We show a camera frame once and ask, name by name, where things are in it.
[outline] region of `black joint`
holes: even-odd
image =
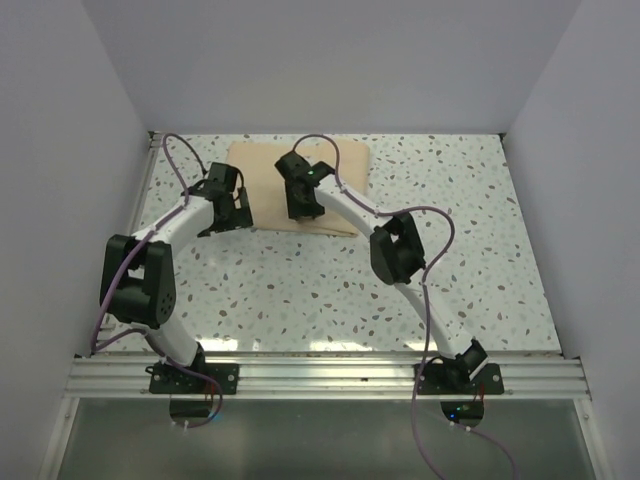
[[[426,265],[424,248],[411,214],[396,215],[373,230],[369,241],[375,274],[387,285],[410,283],[413,274]]]
[[[114,235],[107,242],[100,287],[100,302],[131,250],[139,240],[124,235]],[[134,278],[129,270],[144,266],[143,278]],[[173,275],[171,245],[164,242],[146,244],[133,258],[118,285],[107,313],[124,323],[141,323],[158,329],[165,323],[176,302],[176,286]]]
[[[284,179],[289,218],[316,218],[324,215],[324,207],[316,201],[314,188],[335,170],[324,162],[311,166],[301,155],[291,151],[275,164]]]
[[[243,178],[238,168],[214,162],[207,178],[189,187],[190,195],[205,198],[213,203],[213,223],[200,232],[199,237],[209,236],[211,232],[227,232],[253,225],[249,197],[243,179],[234,196],[238,176]]]
[[[235,395],[240,377],[237,363],[207,363],[202,346],[198,343],[196,356],[187,370],[213,378],[224,395]],[[190,395],[208,391],[206,380],[178,370],[168,363],[156,362],[145,368],[151,375],[149,393],[160,395]]]

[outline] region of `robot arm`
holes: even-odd
[[[155,232],[118,282],[107,312],[146,332],[154,350],[185,367],[194,366],[202,348],[173,314],[176,302],[173,257],[198,236],[253,224],[244,186],[233,196],[239,175],[234,167],[214,163],[207,178],[189,188],[188,203],[180,200],[148,227],[131,236],[114,235],[107,242],[101,302],[124,258],[149,232]],[[144,269],[142,278],[129,273],[140,268]]]
[[[324,162],[311,166],[295,151],[284,155],[276,168],[285,180],[289,218],[323,215],[325,207],[339,213],[369,238],[371,266],[387,285],[394,285],[426,324],[422,269],[424,249],[410,213],[378,216],[379,206],[346,183],[338,186],[335,171]],[[350,196],[344,194],[348,189]],[[488,355],[452,314],[439,292],[429,295],[433,337],[452,383],[467,384],[487,365]]]
[[[295,152],[282,157],[276,168],[285,178],[289,217],[317,217],[324,213],[325,206],[340,213],[369,238],[371,265],[376,275],[384,283],[394,285],[426,322],[420,284],[421,270],[425,267],[424,250],[411,214],[384,218],[370,213],[363,205],[374,212],[377,206],[353,190],[350,193],[357,196],[361,205],[347,198],[337,186],[331,167],[322,162],[311,167]],[[197,373],[206,371],[202,347],[173,315],[176,302],[173,256],[197,236],[253,224],[244,186],[238,189],[237,196],[233,195],[237,177],[241,175],[234,167],[214,163],[208,177],[189,188],[189,202],[180,201],[152,225],[131,236],[115,235],[107,243],[101,302],[125,257],[153,232],[151,241],[127,266],[107,312],[145,332],[156,352]],[[142,278],[129,274],[141,268],[144,269]],[[486,352],[451,314],[437,292],[430,296],[430,308],[433,335],[447,361],[447,376],[452,376],[457,383],[470,382],[487,364]],[[152,372],[154,377],[176,374],[164,363],[156,364]],[[184,381],[184,377],[180,377],[174,383]]]

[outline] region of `fabric towel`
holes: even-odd
[[[340,148],[340,178],[365,193],[369,172],[369,147],[361,142],[336,140]],[[239,168],[251,205],[253,225],[264,230],[282,230],[326,235],[356,235],[358,231],[340,215],[327,209],[314,220],[295,221],[287,215],[284,180],[274,164],[291,150],[291,144],[234,142],[227,163]],[[328,142],[301,145],[296,151],[311,165],[323,161],[335,167],[335,151]]]

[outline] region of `wire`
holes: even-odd
[[[480,403],[484,405],[484,383],[481,383],[476,390],[476,393],[473,395],[473,400],[471,402],[475,402],[476,398],[480,395]]]
[[[108,339],[108,340],[106,340],[106,341],[104,341],[104,342],[102,342],[100,344],[97,343],[98,335],[100,334],[100,329],[102,327],[102,323],[104,321],[104,317],[105,317],[105,315],[107,313],[107,310],[109,309],[109,305],[111,304],[111,301],[113,300],[113,296],[115,295],[115,292],[116,292],[116,290],[118,288],[118,284],[120,283],[120,280],[124,276],[125,272],[128,270],[129,265],[131,264],[131,262],[133,261],[135,256],[140,252],[140,250],[142,250],[144,248],[144,246],[147,243],[149,243],[149,240],[151,240],[151,238],[158,232],[158,230],[160,230],[164,225],[167,224],[167,222],[169,222],[172,218],[174,218],[181,211],[183,211],[185,209],[185,207],[189,204],[189,188],[187,187],[187,184],[186,184],[184,178],[180,174],[180,171],[176,167],[176,164],[174,163],[173,158],[171,157],[171,154],[169,153],[169,149],[168,149],[168,146],[167,146],[167,140],[168,140],[168,138],[171,138],[171,137],[180,140],[182,143],[184,143],[189,148],[189,150],[191,150],[191,152],[193,152],[193,154],[196,157],[196,160],[198,161],[198,163],[202,167],[203,173],[206,175],[206,170],[204,169],[204,165],[202,164],[202,160],[200,160],[200,156],[198,155],[198,153],[195,151],[195,149],[191,146],[191,144],[189,142],[187,142],[180,135],[176,135],[175,133],[167,133],[162,137],[162,149],[164,150],[164,154],[167,157],[167,161],[169,162],[169,165],[171,165],[173,173],[175,173],[176,177],[178,177],[180,185],[182,185],[182,188],[183,188],[183,191],[184,191],[184,203],[182,205],[180,205],[179,207],[174,208],[171,212],[169,212],[167,215],[162,217],[147,232],[147,234],[141,240],[138,241],[137,245],[131,249],[129,254],[124,258],[124,260],[120,264],[120,267],[116,271],[116,274],[114,275],[113,279],[111,280],[111,283],[109,284],[109,288],[107,289],[107,293],[105,294],[104,299],[102,300],[102,304],[100,305],[100,312],[98,314],[98,321],[96,322],[95,327],[93,328],[92,335],[91,335],[91,343],[90,343],[91,353],[96,353],[96,352],[108,347],[112,343],[120,340],[121,338],[126,337],[127,335],[131,335],[132,333],[140,333],[142,335],[147,336],[147,332],[145,330],[143,330],[143,329],[140,329],[140,328],[129,328],[129,329],[125,330],[124,332],[121,332],[121,333],[111,337],[110,339]],[[201,426],[206,425],[207,423],[209,423],[211,420],[213,420],[216,417],[216,415],[220,412],[220,409],[222,408],[223,394],[222,394],[222,387],[220,387],[220,384],[218,382],[216,382],[215,379],[213,379],[211,377],[208,377],[207,375],[202,375],[201,373],[198,373],[198,372],[193,372],[193,371],[189,370],[188,368],[180,365],[179,363],[177,363],[173,359],[169,358],[157,345],[155,345],[153,343],[153,341],[149,337],[147,337],[147,342],[149,343],[149,345],[151,346],[151,348],[152,348],[152,350],[154,352],[156,352],[160,357],[165,358],[166,362],[169,363],[174,368],[176,368],[177,370],[181,371],[182,373],[184,373],[186,375],[191,375],[192,377],[196,377],[196,378],[199,378],[201,380],[204,380],[207,383],[210,383],[212,385],[212,388],[214,389],[213,391],[217,392],[218,396],[220,397],[220,401],[218,402],[218,406],[216,407],[215,411],[213,411],[207,417],[206,420],[204,420],[203,422],[200,422],[200,423],[196,423],[194,425],[186,424],[186,427],[187,428],[201,427]]]
[[[213,415],[213,407],[215,406],[215,394],[216,394],[216,389],[213,386],[213,384],[211,384],[211,392],[208,392],[205,389],[205,392],[204,392],[204,401],[205,402],[207,402],[209,400],[209,395],[211,395],[211,405],[209,405],[209,415],[208,416]],[[172,419],[174,417],[188,416],[191,413],[193,413],[193,410],[182,410],[182,411],[179,411],[179,412],[171,412],[171,411],[169,411],[169,415],[171,416]]]
[[[240,174],[240,188],[238,189],[238,194],[233,199],[234,202],[237,201],[240,198],[240,192],[244,188],[244,175],[242,173],[242,170],[238,169],[238,173]]]
[[[449,224],[450,234],[449,234],[449,239],[447,240],[447,243],[442,248],[442,250],[440,250],[440,252],[435,257],[433,257],[431,262],[429,262],[429,264],[425,267],[424,272],[422,274],[421,281],[420,281],[420,283],[422,284],[422,293],[423,293],[424,305],[425,305],[426,335],[425,335],[424,348],[422,350],[422,358],[421,358],[420,364],[418,366],[418,372],[417,372],[416,377],[415,377],[415,381],[414,381],[414,384],[413,384],[413,392],[411,394],[411,430],[413,432],[413,438],[415,440],[415,443],[416,443],[416,446],[418,448],[418,451],[420,452],[420,455],[422,456],[422,458],[425,461],[425,463],[433,471],[433,473],[435,473],[435,475],[438,478],[440,478],[441,480],[446,480],[444,474],[440,471],[440,469],[435,465],[435,463],[433,462],[433,460],[429,456],[429,453],[427,452],[426,448],[423,445],[422,439],[420,438],[420,433],[418,431],[418,418],[417,418],[417,396],[418,396],[418,387],[419,387],[420,377],[424,373],[424,368],[425,368],[425,365],[427,364],[427,356],[429,354],[429,340],[431,339],[431,308],[429,306],[429,291],[428,291],[428,287],[427,287],[427,276],[429,275],[429,272],[434,267],[434,265],[444,256],[445,253],[447,253],[447,251],[449,250],[449,247],[451,247],[451,245],[453,244],[453,239],[455,237],[455,232],[456,232],[455,224],[453,223],[453,219],[445,211],[443,211],[443,210],[441,210],[441,209],[439,209],[437,207],[427,206],[427,205],[421,205],[421,206],[416,206],[416,207],[408,207],[408,208],[403,208],[403,209],[400,209],[400,210],[395,210],[395,211],[392,211],[392,212],[379,212],[379,211],[374,210],[373,208],[369,207],[367,204],[365,204],[362,201],[360,201],[360,199],[358,199],[355,195],[353,195],[344,186],[344,184],[342,182],[342,179],[340,178],[340,172],[339,172],[340,160],[341,160],[340,159],[340,148],[338,147],[338,144],[331,137],[328,137],[326,135],[319,134],[319,133],[312,133],[312,134],[309,134],[309,135],[304,135],[303,137],[300,137],[294,143],[292,151],[295,152],[295,150],[298,147],[298,145],[300,145],[300,143],[302,143],[304,140],[307,140],[309,138],[323,139],[323,140],[328,141],[333,146],[333,148],[335,150],[335,154],[336,154],[336,167],[335,167],[336,184],[338,185],[340,190],[349,199],[351,199],[356,205],[358,205],[360,208],[364,209],[365,211],[367,211],[367,212],[369,212],[369,213],[371,213],[373,215],[377,215],[377,216],[380,216],[380,217],[390,217],[390,216],[394,216],[394,215],[400,215],[402,213],[409,213],[409,212],[415,212],[415,211],[423,211],[423,212],[424,211],[429,211],[429,212],[437,213],[438,215],[443,217],[447,221],[447,223]],[[502,443],[500,443],[498,440],[495,440],[494,438],[492,438],[491,436],[487,435],[486,433],[479,432],[479,431],[477,431],[475,429],[471,429],[470,431],[472,433],[474,433],[475,435],[478,435],[479,437],[482,437],[485,440],[493,443],[500,450],[502,450],[504,452],[504,454],[507,456],[507,458],[509,459],[509,462],[511,464],[511,470],[512,470],[512,474],[513,474],[513,479],[517,480],[517,479],[520,478],[520,471],[518,469],[518,466],[515,463],[515,460],[514,460],[513,456],[511,455],[511,453],[507,450],[507,448]]]
[[[169,138],[175,138],[176,140],[179,140],[180,142],[184,143],[189,150],[191,150],[191,153],[193,153],[193,156],[195,157],[196,162],[198,162],[198,164],[200,165],[200,171],[202,172],[202,176],[206,177],[207,169],[204,168],[204,163],[202,163],[202,159],[200,158],[200,155],[198,155],[198,152],[196,152],[195,148],[193,148],[193,146],[191,146],[191,144],[184,137],[181,137],[177,133],[165,133],[164,136],[162,137],[162,149],[164,150],[164,154],[166,155],[167,159],[171,158],[171,155],[169,155],[169,152],[167,149],[167,140]],[[173,171],[175,172],[177,170],[175,168],[175,165],[173,165],[173,162],[169,162],[169,163],[171,164],[171,166],[173,167]]]

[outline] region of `black mounting bracket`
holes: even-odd
[[[418,383],[419,395],[474,395],[480,386],[491,395],[502,395],[504,384],[500,366],[486,363],[489,356],[480,342],[473,339],[471,346],[456,358],[435,357],[422,370]],[[414,365],[418,375],[420,365]]]
[[[476,395],[481,386],[486,395],[504,394],[504,383],[500,365],[487,363],[482,370],[464,384],[449,381],[449,372],[444,363],[431,363],[422,371],[422,378],[418,382],[418,395]],[[414,375],[418,374],[419,365],[414,365]]]
[[[238,176],[241,186],[234,197]],[[211,232],[220,233],[253,225],[247,189],[244,187],[242,172],[230,165],[214,162],[207,178],[189,187],[189,195],[203,197],[213,203],[213,224],[200,232],[198,237],[207,237]]]
[[[289,218],[316,218],[324,215],[324,207],[316,201],[314,188],[335,170],[324,162],[313,167],[301,155],[291,151],[283,155],[275,164],[284,178]]]
[[[123,260],[138,243],[136,238],[125,235],[114,235],[107,242],[100,303],[104,301]],[[131,277],[128,271],[124,273],[107,312],[123,323],[142,323],[157,329],[169,319],[176,302],[171,245],[164,242],[145,245],[133,258],[128,270],[142,266],[144,276],[141,279]]]
[[[424,248],[410,213],[391,217],[375,227],[369,237],[371,268],[387,285],[410,283],[411,276],[424,268]]]
[[[151,375],[149,393],[156,395],[197,395],[208,391],[205,380],[181,372],[167,363],[157,362],[145,369]],[[204,363],[197,373],[213,378],[224,395],[235,395],[240,366],[237,363]]]

